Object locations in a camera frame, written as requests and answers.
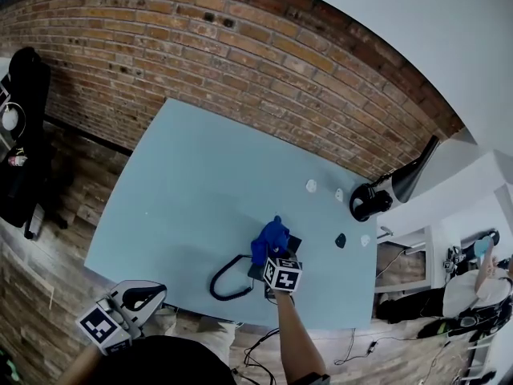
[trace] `blue cloth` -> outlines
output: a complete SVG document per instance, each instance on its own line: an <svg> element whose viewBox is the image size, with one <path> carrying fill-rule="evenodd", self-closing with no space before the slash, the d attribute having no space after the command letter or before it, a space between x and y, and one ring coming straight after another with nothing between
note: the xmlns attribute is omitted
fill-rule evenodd
<svg viewBox="0 0 513 385"><path fill-rule="evenodd" d="M263 265L268 255L283 255L287 250L289 235L289 229L281 224L281 218L276 215L274 220L262 229L258 238L251 242L252 263Z"/></svg>

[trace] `light blue table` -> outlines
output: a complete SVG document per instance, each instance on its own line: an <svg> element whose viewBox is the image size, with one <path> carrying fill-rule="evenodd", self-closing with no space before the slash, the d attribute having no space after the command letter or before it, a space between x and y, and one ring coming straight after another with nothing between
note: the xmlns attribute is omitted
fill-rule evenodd
<svg viewBox="0 0 513 385"><path fill-rule="evenodd" d="M309 193L309 179L317 191ZM347 206L360 176L275 137L169 99L144 134L115 186L86 266L120 282L168 287L166 303L218 318L277 325L263 282L229 302L210 296L212 276L279 214L303 240L298 311L308 328L370 322L376 270L376 222L355 221ZM345 192L344 203L335 191ZM347 236L344 249L334 241ZM360 238L370 243L362 247ZM228 294L250 285L249 259L217 283Z"/></svg>

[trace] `wooden floor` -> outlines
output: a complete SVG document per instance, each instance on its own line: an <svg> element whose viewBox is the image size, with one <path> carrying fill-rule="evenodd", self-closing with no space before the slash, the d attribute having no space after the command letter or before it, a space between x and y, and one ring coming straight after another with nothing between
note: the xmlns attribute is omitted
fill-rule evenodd
<svg viewBox="0 0 513 385"><path fill-rule="evenodd" d="M0 221L0 347L12 355L22 381L27 384L53 383L87 344L75 327L75 318L112 283L86 269L83 263L103 207L127 161L126 156L97 144L51 126L46 128L60 150L56 165L71 166L75 174L73 185L62 192L60 208L69 228L61 230L44 221L38 239L28 241L21 229ZM380 253L378 269L383 269L396 254ZM404 282L404 275L409 272L412 278L420 278L422 259L412 261L412 257L399 258L390 267L390 274L387 271L387 278ZM195 329L197 315L181 310L178 316L179 331ZM369 329L355 331L350 356L364 355L371 341L381 337L413 338L424 323L426 320L392 326L372 321ZM269 382L267 374L244 367L242 360L244 349L266 331L264 327L242 326L231 355L231 367L238 367L261 384ZM428 374L446 341L383 339L368 358L336 366L335 360L347 356L352 331L319 330L310 334L325 359L332 383L344 384L417 385ZM443 349L427 383L450 384L466 366L466 348L467 344L460 339ZM252 355L274 373L278 383L285 383L277 336L264 342Z"/></svg>

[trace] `person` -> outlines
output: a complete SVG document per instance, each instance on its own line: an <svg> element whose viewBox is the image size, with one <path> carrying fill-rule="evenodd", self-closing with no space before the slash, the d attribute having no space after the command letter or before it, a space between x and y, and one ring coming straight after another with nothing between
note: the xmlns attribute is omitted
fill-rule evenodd
<svg viewBox="0 0 513 385"><path fill-rule="evenodd" d="M376 317L389 323L422 317L454 318L464 310L493 306L511 294L513 261L508 270L495 268L490 240L479 269L451 279L444 288L422 291L396 301L384 298Z"/></svg>
<svg viewBox="0 0 513 385"><path fill-rule="evenodd" d="M288 384L327 384L325 364L299 319L291 297L275 291L281 363ZM136 339L130 348L102 356L91 344L68 367L57 385L84 383L235 384L228 367L236 324L203 317L198 332L185 338L165 335Z"/></svg>

